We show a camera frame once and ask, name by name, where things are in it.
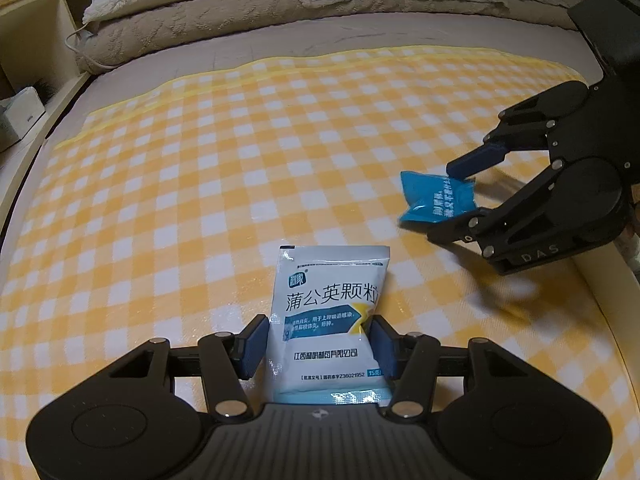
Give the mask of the small blue sachet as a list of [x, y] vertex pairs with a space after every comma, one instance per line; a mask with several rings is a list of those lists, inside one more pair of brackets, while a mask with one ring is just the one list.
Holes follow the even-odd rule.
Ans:
[[400, 183], [408, 205], [400, 222], [439, 223], [476, 209], [473, 181], [401, 171]]

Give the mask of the white blue medicine packet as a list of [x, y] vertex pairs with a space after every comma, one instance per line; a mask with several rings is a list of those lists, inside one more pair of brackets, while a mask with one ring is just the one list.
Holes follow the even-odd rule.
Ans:
[[375, 314], [387, 246], [282, 246], [266, 351], [268, 399], [384, 406], [390, 386], [364, 324]]

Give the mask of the yellow white checkered blanket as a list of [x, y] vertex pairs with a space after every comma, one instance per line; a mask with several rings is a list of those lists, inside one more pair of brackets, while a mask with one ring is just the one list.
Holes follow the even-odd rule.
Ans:
[[403, 171], [442, 174], [500, 110], [571, 68], [488, 49], [267, 58], [91, 113], [44, 159], [1, 287], [1, 474], [31, 479], [44, 404], [143, 341], [240, 330], [271, 307], [282, 245], [385, 245], [398, 330], [492, 339], [606, 415], [608, 479], [639, 474], [626, 365], [570, 260], [499, 276], [473, 245], [401, 229]]

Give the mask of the beige folded mattress pad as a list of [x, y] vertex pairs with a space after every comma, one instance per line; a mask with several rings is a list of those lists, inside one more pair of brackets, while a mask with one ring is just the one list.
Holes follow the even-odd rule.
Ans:
[[566, 29], [567, 10], [582, 0], [349, 0], [320, 8], [300, 0], [186, 0], [105, 22], [84, 24], [70, 42], [79, 67], [100, 74], [135, 58], [193, 41], [315, 18], [360, 13], [453, 13], [510, 18]]

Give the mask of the white tissue box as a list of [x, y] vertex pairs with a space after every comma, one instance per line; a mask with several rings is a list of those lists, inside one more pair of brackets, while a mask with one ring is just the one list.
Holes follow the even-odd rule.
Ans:
[[46, 110], [34, 87], [0, 102], [0, 151], [20, 142]]

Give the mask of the wooden shelf unit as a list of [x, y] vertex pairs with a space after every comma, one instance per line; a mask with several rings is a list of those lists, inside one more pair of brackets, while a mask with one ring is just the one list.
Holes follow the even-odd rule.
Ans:
[[81, 70], [65, 40], [81, 25], [92, 0], [1, 0], [1, 96], [41, 93], [43, 113], [25, 135], [1, 151], [1, 224], [9, 222], [15, 200], [44, 139], [89, 74]]

